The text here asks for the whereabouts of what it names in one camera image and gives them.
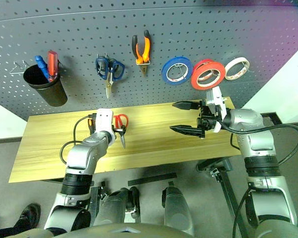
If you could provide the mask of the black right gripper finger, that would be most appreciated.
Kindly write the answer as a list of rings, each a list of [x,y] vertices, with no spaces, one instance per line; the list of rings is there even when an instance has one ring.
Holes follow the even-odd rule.
[[[205,131],[202,128],[196,128],[190,125],[172,125],[169,128],[175,132],[178,132],[184,135],[205,138]]]
[[[181,110],[198,110],[201,105],[200,101],[179,101],[172,104],[173,107]]]

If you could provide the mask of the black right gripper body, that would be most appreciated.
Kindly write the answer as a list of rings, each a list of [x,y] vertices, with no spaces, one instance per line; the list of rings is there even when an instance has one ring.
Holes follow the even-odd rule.
[[[206,100],[203,99],[199,102],[200,113],[197,118],[197,126],[202,130],[211,130],[216,127],[216,116],[211,112],[210,108],[206,105]]]

